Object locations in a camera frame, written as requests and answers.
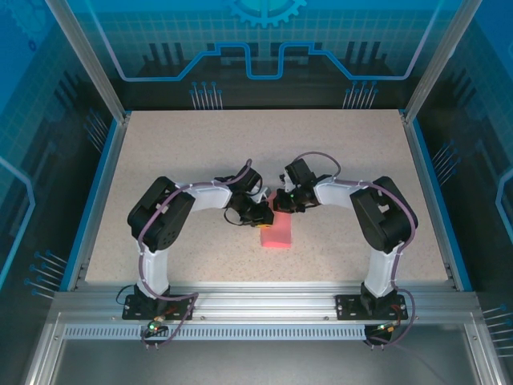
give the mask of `beige work surface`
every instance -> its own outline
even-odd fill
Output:
[[[137,248],[127,215],[158,176],[175,182],[233,175],[253,159],[265,185],[296,155],[322,151],[342,165],[340,178],[390,176],[417,213],[417,237],[399,280],[446,280],[442,257],[396,110],[137,111],[131,115],[86,281],[134,282]],[[320,176],[333,164],[309,156]],[[265,249],[260,230],[236,227],[223,211],[193,213],[171,247],[174,282],[334,282],[363,280],[370,247],[352,210],[320,206],[292,217],[290,249]]]

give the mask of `transparent wall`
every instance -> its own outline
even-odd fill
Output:
[[[405,107],[460,0],[71,0],[127,109]]]
[[[0,2],[0,36],[0,383],[8,384],[30,362],[112,117],[44,2]]]
[[[418,115],[484,310],[513,306],[512,14],[483,1]]]

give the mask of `pink block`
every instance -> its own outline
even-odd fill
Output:
[[[269,197],[269,205],[273,207],[273,199],[276,193]],[[288,249],[292,244],[292,220],[290,214],[274,212],[273,225],[260,230],[262,246],[275,249]]]

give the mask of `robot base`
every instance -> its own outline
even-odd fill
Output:
[[[170,288],[162,293],[164,297],[180,297],[181,295],[169,295]],[[155,317],[164,316],[166,320],[181,320],[191,299],[183,301],[164,301],[162,299],[149,298],[144,295],[137,285],[134,286],[134,294],[130,294],[125,298],[122,319],[126,320],[146,320],[150,321]],[[187,320],[192,319],[191,311]]]
[[[393,305],[399,306],[400,311],[396,312]],[[335,308],[339,321],[361,321],[380,320],[394,321],[408,319],[408,310],[404,296],[392,291],[385,297],[374,298],[366,292],[362,284],[362,294],[337,295],[335,296]]]

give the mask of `robotic arm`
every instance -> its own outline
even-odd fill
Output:
[[[250,168],[236,183],[220,184],[237,176],[216,178],[211,184],[191,185],[172,199],[151,224],[143,237],[143,243],[146,245],[143,275],[153,293],[164,296],[169,294],[168,250],[180,234],[189,213],[204,209],[234,209],[243,225],[261,227],[273,223],[273,211],[266,201],[270,190],[261,185],[260,174]],[[165,176],[157,178],[128,215],[131,235],[137,239],[143,227],[166,198],[184,186],[186,184],[176,184]],[[143,284],[142,278],[139,278],[135,286],[135,295],[155,300],[151,307],[160,306],[155,295]]]
[[[338,205],[354,210],[364,238],[371,246],[369,272],[362,283],[360,302],[370,317],[378,316],[397,295],[392,274],[398,248],[411,234],[406,214],[396,202],[374,188],[345,184],[329,175],[316,177],[303,159],[285,167],[281,180],[285,188],[277,190],[273,203],[275,211],[303,213],[318,205]],[[382,176],[374,184],[397,197],[408,208],[417,227],[417,217],[395,183]]]

